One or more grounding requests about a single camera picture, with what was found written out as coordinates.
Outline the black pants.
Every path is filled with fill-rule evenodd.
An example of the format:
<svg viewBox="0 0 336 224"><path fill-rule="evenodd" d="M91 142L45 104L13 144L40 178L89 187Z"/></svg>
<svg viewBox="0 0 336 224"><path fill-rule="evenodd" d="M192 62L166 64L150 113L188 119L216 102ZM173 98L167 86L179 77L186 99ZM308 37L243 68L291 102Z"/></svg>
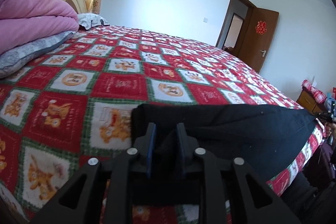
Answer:
<svg viewBox="0 0 336 224"><path fill-rule="evenodd" d="M131 112L131 138L146 134L155 124L150 175L131 178L135 204L171 206L198 203L205 191L200 173L182 174L177 125L219 159L240 157L263 181L289 166L317 127L306 110L275 105L142 104Z"/></svg>

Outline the red patchwork bedspread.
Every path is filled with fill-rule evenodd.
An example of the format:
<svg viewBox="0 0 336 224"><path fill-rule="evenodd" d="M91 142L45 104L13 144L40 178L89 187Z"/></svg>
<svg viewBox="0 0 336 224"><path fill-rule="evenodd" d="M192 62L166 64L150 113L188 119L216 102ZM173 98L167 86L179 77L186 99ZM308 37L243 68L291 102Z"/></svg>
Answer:
<svg viewBox="0 0 336 224"><path fill-rule="evenodd" d="M208 44L118 26L75 32L1 78L3 207L28 223L90 157L129 148L131 111L142 103L299 108Z"/></svg>

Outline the wooden cabinet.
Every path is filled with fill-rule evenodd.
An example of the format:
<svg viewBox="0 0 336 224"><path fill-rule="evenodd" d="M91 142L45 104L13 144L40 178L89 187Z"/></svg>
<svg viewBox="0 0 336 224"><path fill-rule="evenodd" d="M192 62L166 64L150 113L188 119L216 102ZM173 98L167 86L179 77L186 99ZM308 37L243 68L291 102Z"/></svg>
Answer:
<svg viewBox="0 0 336 224"><path fill-rule="evenodd" d="M296 102L312 114L318 114L326 111L323 104L318 104L313 96L302 89Z"/></svg>

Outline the red plaid cloth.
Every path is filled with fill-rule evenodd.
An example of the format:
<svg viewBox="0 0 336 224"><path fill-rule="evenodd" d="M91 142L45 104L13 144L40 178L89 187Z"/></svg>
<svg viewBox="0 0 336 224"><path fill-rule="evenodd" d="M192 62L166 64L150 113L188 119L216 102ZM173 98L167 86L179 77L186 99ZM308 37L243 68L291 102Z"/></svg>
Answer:
<svg viewBox="0 0 336 224"><path fill-rule="evenodd" d="M326 101L326 95L315 88L307 79L303 80L302 89L308 92L318 104L323 104Z"/></svg>

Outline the grey blue pillow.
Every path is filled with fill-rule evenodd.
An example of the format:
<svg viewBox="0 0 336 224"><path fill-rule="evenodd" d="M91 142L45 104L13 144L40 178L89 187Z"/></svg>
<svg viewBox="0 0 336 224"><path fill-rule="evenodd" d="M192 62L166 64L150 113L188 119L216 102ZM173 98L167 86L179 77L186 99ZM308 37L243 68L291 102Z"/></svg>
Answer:
<svg viewBox="0 0 336 224"><path fill-rule="evenodd" d="M64 31L47 38L36 39L21 46L17 46L1 54L1 78L6 78L24 67L31 60L55 50L68 39L74 31Z"/></svg>

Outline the red door decoration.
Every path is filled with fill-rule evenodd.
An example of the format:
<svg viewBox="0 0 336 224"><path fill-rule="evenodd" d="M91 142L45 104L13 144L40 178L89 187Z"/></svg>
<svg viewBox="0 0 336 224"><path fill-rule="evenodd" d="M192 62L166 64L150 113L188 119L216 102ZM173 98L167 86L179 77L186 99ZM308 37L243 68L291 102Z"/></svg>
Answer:
<svg viewBox="0 0 336 224"><path fill-rule="evenodd" d="M259 35L263 35L267 32L266 21L258 21L255 27L256 33Z"/></svg>

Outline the brown wooden door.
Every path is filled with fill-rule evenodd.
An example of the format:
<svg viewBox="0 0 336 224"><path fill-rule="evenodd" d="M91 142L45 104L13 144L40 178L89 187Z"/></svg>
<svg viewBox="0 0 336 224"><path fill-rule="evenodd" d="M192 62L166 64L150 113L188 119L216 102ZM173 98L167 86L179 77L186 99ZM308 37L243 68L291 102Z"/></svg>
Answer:
<svg viewBox="0 0 336 224"><path fill-rule="evenodd" d="M247 32L238 53L238 58L257 73L260 72L266 54L272 44L278 18L279 12L277 11L257 7L252 11ZM256 24L260 20L266 21L267 32L263 35L257 34L255 30Z"/></svg>

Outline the grey patterned pillow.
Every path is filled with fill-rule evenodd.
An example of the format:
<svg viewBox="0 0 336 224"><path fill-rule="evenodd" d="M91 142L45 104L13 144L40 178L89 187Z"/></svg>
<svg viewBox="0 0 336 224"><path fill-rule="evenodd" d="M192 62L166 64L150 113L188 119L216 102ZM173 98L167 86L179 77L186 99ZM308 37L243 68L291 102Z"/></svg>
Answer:
<svg viewBox="0 0 336 224"><path fill-rule="evenodd" d="M109 25L106 19L98 14L82 13L82 14L78 14L77 17L78 17L79 26L84 27L86 30L89 30L97 26L108 26Z"/></svg>

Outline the pink folded blanket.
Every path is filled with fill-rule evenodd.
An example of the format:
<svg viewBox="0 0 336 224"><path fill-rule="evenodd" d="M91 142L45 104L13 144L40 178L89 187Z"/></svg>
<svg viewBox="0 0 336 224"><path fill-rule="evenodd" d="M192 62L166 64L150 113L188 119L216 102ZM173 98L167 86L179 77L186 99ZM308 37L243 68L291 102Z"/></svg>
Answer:
<svg viewBox="0 0 336 224"><path fill-rule="evenodd" d="M1 53L78 29L77 12L63 0L1 0Z"/></svg>

